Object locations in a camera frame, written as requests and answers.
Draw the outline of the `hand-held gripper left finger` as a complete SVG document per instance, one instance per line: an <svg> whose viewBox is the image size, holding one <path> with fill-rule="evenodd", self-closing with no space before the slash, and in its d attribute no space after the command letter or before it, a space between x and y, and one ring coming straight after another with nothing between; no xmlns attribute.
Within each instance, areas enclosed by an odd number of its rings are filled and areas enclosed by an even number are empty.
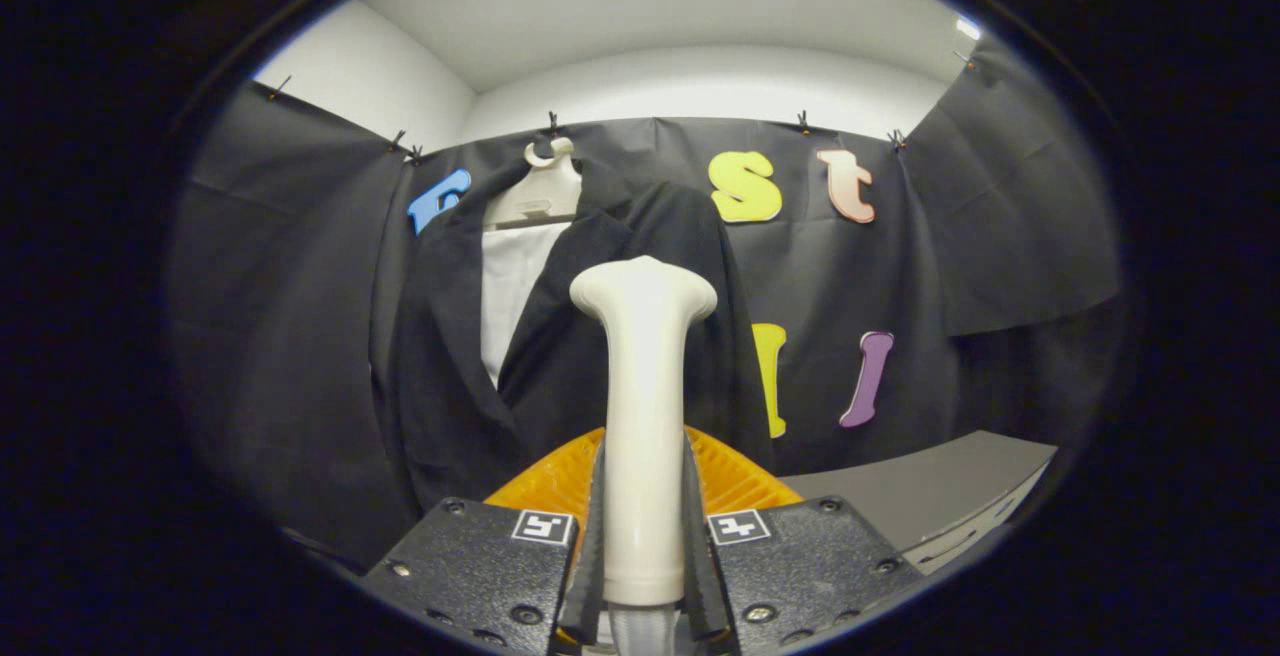
<svg viewBox="0 0 1280 656"><path fill-rule="evenodd" d="M443 498L361 586L484 653L580 653L603 610L603 445L591 430L488 498Z"/></svg>

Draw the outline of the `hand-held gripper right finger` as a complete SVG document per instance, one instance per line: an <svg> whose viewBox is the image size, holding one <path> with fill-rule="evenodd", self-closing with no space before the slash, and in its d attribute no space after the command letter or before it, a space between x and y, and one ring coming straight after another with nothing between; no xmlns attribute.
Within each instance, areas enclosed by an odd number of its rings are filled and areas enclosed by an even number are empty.
<svg viewBox="0 0 1280 656"><path fill-rule="evenodd" d="M699 655L781 655L860 627L923 578L847 500L804 498L696 429L684 603Z"/></svg>

